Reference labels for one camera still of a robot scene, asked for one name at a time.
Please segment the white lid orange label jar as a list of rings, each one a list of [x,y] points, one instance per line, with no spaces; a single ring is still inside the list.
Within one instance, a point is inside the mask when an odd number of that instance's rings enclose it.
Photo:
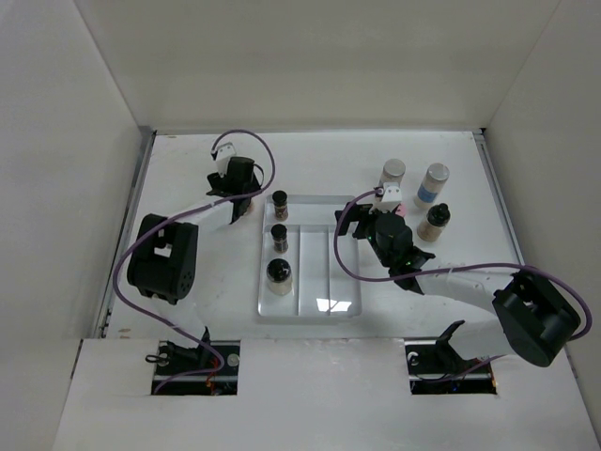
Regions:
[[[252,198],[245,199],[242,204],[241,213],[247,216],[254,211],[254,200]]]

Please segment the small black cap spice bottle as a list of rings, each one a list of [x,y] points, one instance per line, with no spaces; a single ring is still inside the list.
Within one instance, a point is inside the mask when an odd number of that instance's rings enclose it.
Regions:
[[[287,193],[283,190],[277,190],[271,195],[271,200],[275,219],[285,221],[288,218]]]

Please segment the silver lid beige jar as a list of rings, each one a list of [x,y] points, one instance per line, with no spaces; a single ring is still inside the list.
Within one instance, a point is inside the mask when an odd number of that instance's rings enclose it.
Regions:
[[[395,187],[399,187],[402,183],[405,173],[406,165],[403,161],[399,159],[387,160],[382,167],[378,188],[384,188],[390,183]]]

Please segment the blue label sago jar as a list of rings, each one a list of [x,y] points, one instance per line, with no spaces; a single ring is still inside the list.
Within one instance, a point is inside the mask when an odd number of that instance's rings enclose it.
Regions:
[[[449,176],[450,170],[445,164],[430,164],[414,197],[414,205],[420,209],[431,207],[439,197]]]

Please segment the black knob cap grinder bottle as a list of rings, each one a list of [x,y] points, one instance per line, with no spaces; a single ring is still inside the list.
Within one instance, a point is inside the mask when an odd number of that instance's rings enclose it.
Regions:
[[[266,274],[268,288],[272,293],[279,296],[285,296],[292,291],[292,268],[285,259],[272,259],[267,266]]]

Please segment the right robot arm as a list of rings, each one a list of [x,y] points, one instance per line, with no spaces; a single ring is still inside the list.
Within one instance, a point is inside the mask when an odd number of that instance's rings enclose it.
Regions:
[[[524,361],[549,366],[574,339],[581,317],[549,276],[519,265],[477,264],[460,267],[417,247],[403,217],[369,204],[347,204],[335,214],[334,236],[351,225],[352,236],[365,240],[392,282],[404,291],[438,296],[485,310],[492,319],[480,325],[454,321],[437,337],[435,357],[450,372],[469,360],[514,354]]]

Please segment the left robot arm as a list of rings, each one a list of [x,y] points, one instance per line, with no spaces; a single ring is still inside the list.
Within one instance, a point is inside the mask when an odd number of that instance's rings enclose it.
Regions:
[[[119,299],[130,304],[120,291],[119,274],[126,270],[127,283],[148,299],[176,306],[193,288],[198,242],[203,232],[230,226],[250,208],[263,192],[257,176],[263,172],[248,157],[229,156],[208,175],[207,202],[172,217],[150,213],[138,229],[136,241],[117,264],[114,289]]]

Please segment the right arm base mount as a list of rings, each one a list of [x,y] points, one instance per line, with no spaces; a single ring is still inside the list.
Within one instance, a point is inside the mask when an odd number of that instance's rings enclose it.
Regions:
[[[455,321],[438,336],[404,341],[408,385],[415,396],[496,395],[489,358],[462,358],[450,340],[465,323]]]

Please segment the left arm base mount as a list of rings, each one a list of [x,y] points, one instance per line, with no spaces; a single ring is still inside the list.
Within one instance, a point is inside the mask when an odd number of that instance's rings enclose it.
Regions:
[[[240,342],[212,341],[208,329],[202,342],[223,360],[202,345],[185,348],[172,341],[161,341],[158,349],[145,357],[153,367],[151,395],[224,397],[238,393]]]

